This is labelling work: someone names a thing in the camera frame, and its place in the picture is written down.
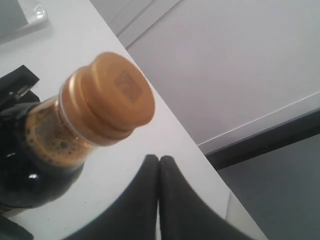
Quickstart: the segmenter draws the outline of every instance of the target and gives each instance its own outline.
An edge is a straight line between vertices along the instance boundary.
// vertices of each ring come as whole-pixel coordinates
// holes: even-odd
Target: bottle cap
[[[155,99],[144,75],[129,60],[111,52],[73,73],[59,97],[62,119],[100,146],[125,139],[155,113]]]

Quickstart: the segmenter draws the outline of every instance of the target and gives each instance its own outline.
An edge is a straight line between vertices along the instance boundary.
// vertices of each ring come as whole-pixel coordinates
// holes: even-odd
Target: tabletop
[[[48,22],[0,41],[0,76],[26,65],[39,78],[43,101],[58,94],[68,76],[102,52],[134,62],[89,0],[41,0]],[[11,220],[35,240],[61,240],[102,213],[128,186],[146,154],[171,155],[202,200],[225,217],[230,190],[152,87],[153,120],[126,140],[96,150],[78,181],[60,199]]]

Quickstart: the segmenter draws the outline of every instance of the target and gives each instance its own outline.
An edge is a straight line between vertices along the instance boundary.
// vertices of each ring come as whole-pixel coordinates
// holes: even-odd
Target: dark glass bottle
[[[0,213],[61,197],[92,151],[125,139],[154,111],[142,73],[115,53],[77,70],[57,96],[2,111]]]

